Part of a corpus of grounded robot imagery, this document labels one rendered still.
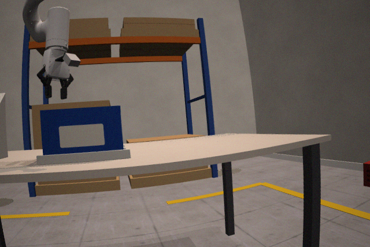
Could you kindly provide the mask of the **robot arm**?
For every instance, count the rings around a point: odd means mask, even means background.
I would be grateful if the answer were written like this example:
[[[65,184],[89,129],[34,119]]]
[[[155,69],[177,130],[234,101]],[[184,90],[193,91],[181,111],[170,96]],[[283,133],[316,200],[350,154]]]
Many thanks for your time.
[[[46,21],[41,21],[38,6],[44,0],[26,0],[23,7],[24,24],[38,43],[46,42],[45,50],[59,47],[68,50],[70,11],[63,7],[49,9]],[[65,61],[68,66],[78,67],[79,58],[73,53],[64,53],[55,61]]]

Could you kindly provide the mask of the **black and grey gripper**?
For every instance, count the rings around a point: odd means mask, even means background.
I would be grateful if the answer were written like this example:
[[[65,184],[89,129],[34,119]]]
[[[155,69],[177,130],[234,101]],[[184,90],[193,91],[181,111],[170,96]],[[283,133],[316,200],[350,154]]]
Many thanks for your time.
[[[62,87],[61,99],[67,98],[67,87],[73,81],[73,77],[70,74],[70,66],[68,66],[65,61],[55,61],[55,59],[63,56],[65,52],[67,53],[67,50],[59,47],[54,47],[45,50],[43,54],[42,67],[41,70],[37,73],[37,77],[40,79],[40,81],[43,83],[43,86],[45,87],[46,98],[52,97],[52,90],[50,85],[51,80],[60,81]]]

